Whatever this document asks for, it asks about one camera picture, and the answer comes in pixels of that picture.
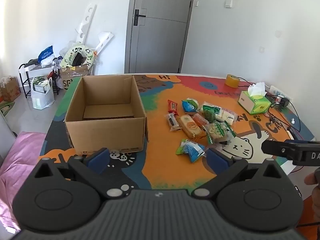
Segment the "light switch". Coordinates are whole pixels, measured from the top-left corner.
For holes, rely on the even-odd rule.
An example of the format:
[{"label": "light switch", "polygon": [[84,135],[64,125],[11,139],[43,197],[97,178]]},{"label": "light switch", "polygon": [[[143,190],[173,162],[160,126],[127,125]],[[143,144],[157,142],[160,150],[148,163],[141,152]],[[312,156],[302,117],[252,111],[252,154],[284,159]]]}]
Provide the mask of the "light switch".
[{"label": "light switch", "polygon": [[232,0],[226,0],[226,8],[232,8]]}]

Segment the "door handle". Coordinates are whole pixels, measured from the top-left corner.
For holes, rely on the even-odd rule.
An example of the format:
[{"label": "door handle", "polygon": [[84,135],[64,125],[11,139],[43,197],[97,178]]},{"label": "door handle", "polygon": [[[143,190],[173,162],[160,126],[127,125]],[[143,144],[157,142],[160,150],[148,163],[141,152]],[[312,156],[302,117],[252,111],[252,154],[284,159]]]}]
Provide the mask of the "door handle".
[{"label": "door handle", "polygon": [[139,14],[139,9],[134,10],[133,26],[137,26],[138,25],[139,17],[146,17],[146,16],[142,15],[142,14]]}]

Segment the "painted tabletop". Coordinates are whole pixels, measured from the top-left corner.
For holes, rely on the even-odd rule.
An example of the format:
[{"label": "painted tabletop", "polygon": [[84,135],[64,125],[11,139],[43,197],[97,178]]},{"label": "painted tabletop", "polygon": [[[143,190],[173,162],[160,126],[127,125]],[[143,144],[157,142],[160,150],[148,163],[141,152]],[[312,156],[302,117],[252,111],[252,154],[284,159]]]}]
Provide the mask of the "painted tabletop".
[{"label": "painted tabletop", "polygon": [[[240,146],[247,146],[252,149],[251,154],[254,158],[262,162],[265,156],[261,151],[261,143],[264,140],[289,139],[281,125],[270,123],[269,118],[263,114],[249,115],[238,104],[241,90],[245,90],[245,87],[234,89],[224,84],[225,79],[202,76],[135,75],[134,77],[147,113],[148,142],[145,140],[145,147],[141,152],[123,154],[125,157],[122,158],[110,157],[102,176],[115,188],[122,188],[128,192],[133,188],[193,190],[216,176],[207,165],[205,157],[191,163],[188,155],[175,154],[181,140],[187,137],[182,130],[170,131],[164,117],[168,113],[168,99],[178,103],[179,115],[184,114],[181,101],[186,98],[194,98],[200,104],[206,101],[237,113],[238,118],[232,125],[237,137],[228,146],[228,152],[233,155],[242,156]],[[40,158],[50,157],[56,162],[64,162],[70,156],[76,155],[69,144],[63,120],[79,80],[80,78],[74,78],[66,91],[45,138]],[[286,121],[292,118],[297,120],[295,114],[287,108],[281,115],[274,109],[271,112],[280,119],[282,115]],[[298,129],[299,122],[295,122],[294,126]],[[300,135],[305,140],[314,138],[303,123]],[[205,139],[198,142],[206,145]],[[277,157],[276,161],[281,165],[286,159]]]}]

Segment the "door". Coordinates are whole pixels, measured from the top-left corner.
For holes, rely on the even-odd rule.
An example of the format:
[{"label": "door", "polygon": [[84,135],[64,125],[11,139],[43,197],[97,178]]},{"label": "door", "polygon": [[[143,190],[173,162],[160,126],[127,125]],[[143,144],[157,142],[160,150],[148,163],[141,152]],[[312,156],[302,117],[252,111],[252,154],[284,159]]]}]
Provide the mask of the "door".
[{"label": "door", "polygon": [[130,73],[178,73],[191,0],[135,0]]}]

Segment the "door frame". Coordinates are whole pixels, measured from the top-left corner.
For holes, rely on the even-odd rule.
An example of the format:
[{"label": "door frame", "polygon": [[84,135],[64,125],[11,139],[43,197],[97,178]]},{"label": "door frame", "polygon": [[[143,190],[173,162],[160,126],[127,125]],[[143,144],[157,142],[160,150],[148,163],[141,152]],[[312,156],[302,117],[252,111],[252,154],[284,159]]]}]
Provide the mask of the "door frame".
[{"label": "door frame", "polygon": [[[184,51],[185,51],[186,43],[187,43],[187,36],[188,36],[188,30],[189,30],[189,25],[190,25],[193,3],[194,3],[194,0],[190,0],[190,7],[189,7],[189,12],[188,12],[186,32],[185,32],[184,40],[183,40],[183,44],[182,44],[182,52],[181,52],[181,57],[180,57],[178,73],[181,72],[181,66],[182,66]],[[126,34],[126,39],[125,39],[124,73],[130,73],[130,50],[131,50],[134,4],[135,4],[135,0],[129,0],[127,34]]]}]

